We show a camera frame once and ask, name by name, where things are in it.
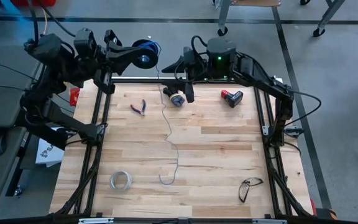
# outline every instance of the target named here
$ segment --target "roll of tape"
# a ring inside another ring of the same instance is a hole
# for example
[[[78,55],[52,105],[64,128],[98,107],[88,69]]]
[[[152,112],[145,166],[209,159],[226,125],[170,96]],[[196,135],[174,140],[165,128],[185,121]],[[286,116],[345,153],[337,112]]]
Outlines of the roll of tape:
[[[123,186],[121,188],[118,188],[114,183],[119,175],[125,175],[127,177],[127,183],[125,184],[125,186]],[[110,178],[110,186],[111,186],[112,189],[127,190],[129,187],[131,187],[131,185],[132,185],[132,177],[126,171],[122,171],[122,170],[117,171]]]

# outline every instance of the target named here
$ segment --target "pliers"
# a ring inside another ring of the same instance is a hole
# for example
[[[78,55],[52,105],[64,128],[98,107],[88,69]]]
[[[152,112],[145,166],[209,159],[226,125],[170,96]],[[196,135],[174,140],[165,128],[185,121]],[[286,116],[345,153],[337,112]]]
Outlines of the pliers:
[[[142,101],[143,101],[142,111],[136,109],[136,108],[134,107],[134,105],[131,105],[131,108],[132,108],[132,110],[135,111],[136,113],[138,113],[138,114],[144,116],[144,110],[146,109],[146,101],[145,101],[145,100],[142,100]]]

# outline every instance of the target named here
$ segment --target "concrete floor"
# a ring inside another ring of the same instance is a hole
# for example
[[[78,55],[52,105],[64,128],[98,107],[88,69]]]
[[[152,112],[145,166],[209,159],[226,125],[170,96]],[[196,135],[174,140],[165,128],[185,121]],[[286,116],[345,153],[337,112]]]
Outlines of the concrete floor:
[[[278,8],[281,19],[319,20],[327,9],[325,1],[311,1],[301,7],[296,0],[283,0]],[[51,8],[55,16],[105,17],[105,18],[174,18],[174,19],[216,19],[218,11],[210,0],[64,0]],[[29,15],[27,11],[18,11],[6,6],[0,15]],[[273,19],[271,8],[233,6],[229,11],[230,19]],[[346,1],[334,16],[334,20],[358,20],[358,1]],[[82,27],[93,30],[101,44],[104,31],[113,29],[124,45],[131,45],[137,39],[147,38],[162,46],[159,67],[175,62],[183,46],[190,45],[193,35],[204,40],[216,37],[216,24],[201,23],[97,23],[64,22],[63,25],[75,32]],[[283,78],[290,83],[283,53],[274,24],[228,24],[229,32],[225,39],[233,40],[237,50],[254,56],[271,75]],[[329,198],[333,209],[341,220],[358,221],[358,25],[330,25],[326,33],[312,38],[316,26],[283,25],[288,50],[292,59],[300,91],[316,95],[323,101],[320,110],[308,117],[311,133],[325,178]],[[48,32],[54,32],[63,40],[72,43],[72,38],[60,30],[56,24],[48,23]],[[22,45],[33,36],[32,23],[27,21],[0,21],[0,44]],[[155,70],[139,70],[131,67],[125,73],[127,77],[155,77]],[[305,109],[312,110],[316,103],[303,98]],[[302,161],[311,198],[321,205],[319,194],[311,168],[305,140],[299,138]],[[29,182],[55,181],[55,177],[29,180]],[[53,192],[53,184],[45,184],[41,194]],[[23,194],[26,197],[38,197],[37,194]],[[17,217],[47,214],[49,197],[40,196],[37,203],[21,203],[1,212]]]

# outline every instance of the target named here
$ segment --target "caster wheel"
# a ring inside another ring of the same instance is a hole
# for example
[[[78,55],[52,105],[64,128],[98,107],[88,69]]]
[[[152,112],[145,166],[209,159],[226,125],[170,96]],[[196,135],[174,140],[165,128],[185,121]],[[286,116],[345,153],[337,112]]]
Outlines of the caster wheel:
[[[301,4],[301,6],[305,6],[305,5],[307,5],[309,2],[310,2],[310,0],[301,0],[301,1],[300,1],[300,4]]]
[[[326,32],[326,29],[323,29],[320,32],[320,28],[317,28],[315,31],[313,31],[313,37],[319,37],[321,35],[323,35]]]
[[[218,35],[219,35],[220,37],[222,37],[222,36],[226,35],[226,34],[227,34],[227,32],[228,32],[227,27],[224,27],[224,32],[222,32],[222,30],[221,30],[221,29],[218,29]]]

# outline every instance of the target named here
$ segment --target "wooden table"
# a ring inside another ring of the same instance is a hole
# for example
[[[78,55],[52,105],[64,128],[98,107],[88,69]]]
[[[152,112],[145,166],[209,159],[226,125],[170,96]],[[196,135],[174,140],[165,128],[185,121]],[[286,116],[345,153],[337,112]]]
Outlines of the wooden table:
[[[244,98],[230,108],[220,97],[223,89],[232,93],[241,90]],[[85,83],[74,118],[90,123],[96,93],[96,86]],[[147,102],[143,118],[129,107],[141,107],[142,99]],[[158,179],[160,174],[164,181],[172,180],[177,156],[175,147],[164,141],[169,128],[162,116],[158,85],[119,84],[111,99],[92,213],[141,218],[262,218],[273,214],[253,88],[196,85],[192,104],[177,108],[166,95],[163,100],[173,131],[168,140],[177,145],[180,155],[175,183],[166,186]],[[292,139],[286,140],[296,144]],[[51,212],[61,208],[76,189],[85,147],[78,143],[66,148]],[[291,146],[282,147],[281,152],[288,187],[312,212],[299,152]],[[132,187],[127,191],[114,190],[109,185],[110,176],[118,170],[132,176]],[[238,188],[249,177],[259,177],[265,183],[252,187],[246,202],[241,203]],[[277,189],[284,211],[282,194]],[[82,209],[87,194],[85,190]]]

